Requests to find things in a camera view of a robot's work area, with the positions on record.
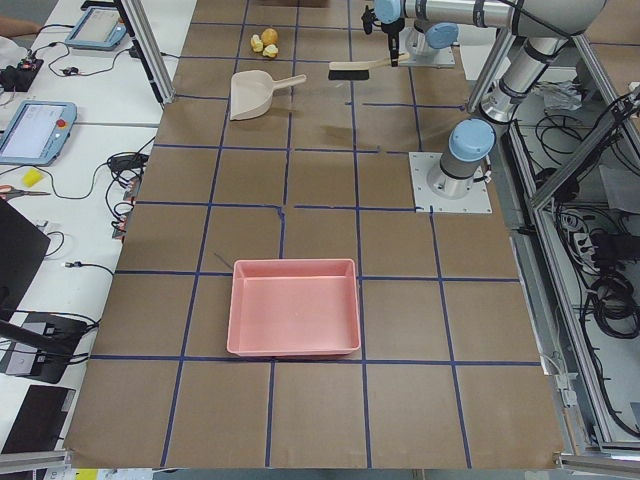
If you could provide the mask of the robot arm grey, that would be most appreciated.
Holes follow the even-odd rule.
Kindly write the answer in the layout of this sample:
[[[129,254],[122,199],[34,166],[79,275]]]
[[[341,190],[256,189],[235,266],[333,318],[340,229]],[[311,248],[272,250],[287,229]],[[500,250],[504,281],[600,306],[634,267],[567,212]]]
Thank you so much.
[[[366,34],[377,24],[387,35],[390,65],[399,65],[400,31],[443,24],[495,28],[497,38],[467,105],[472,117],[449,135],[439,163],[427,174],[436,195],[465,197],[475,172],[513,120],[535,82],[554,63],[563,46],[582,34],[606,3],[589,1],[375,1],[361,21]]]
[[[452,45],[458,41],[459,26],[441,22],[425,29],[406,27],[400,32],[400,60],[403,67],[452,68]]]

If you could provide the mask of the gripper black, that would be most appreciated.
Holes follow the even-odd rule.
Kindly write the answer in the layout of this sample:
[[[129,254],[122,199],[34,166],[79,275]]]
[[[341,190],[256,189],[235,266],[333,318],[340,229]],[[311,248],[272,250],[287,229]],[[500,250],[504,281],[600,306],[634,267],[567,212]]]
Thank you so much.
[[[390,66],[399,65],[399,33],[401,32],[401,23],[393,22],[385,25],[385,33],[388,37],[388,49],[390,52]]]

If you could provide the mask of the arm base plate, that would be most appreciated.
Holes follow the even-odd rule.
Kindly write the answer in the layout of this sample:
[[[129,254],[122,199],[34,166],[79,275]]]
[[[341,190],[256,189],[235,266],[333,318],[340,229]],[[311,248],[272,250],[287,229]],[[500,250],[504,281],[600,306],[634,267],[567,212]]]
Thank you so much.
[[[440,167],[438,152],[410,152],[414,208],[420,213],[482,214],[493,212],[482,166],[473,176],[458,180]]]
[[[455,66],[455,58],[450,46],[433,49],[426,44],[425,50],[419,52],[416,47],[403,42],[400,52],[409,54],[408,59],[399,61],[402,67],[453,68]]]

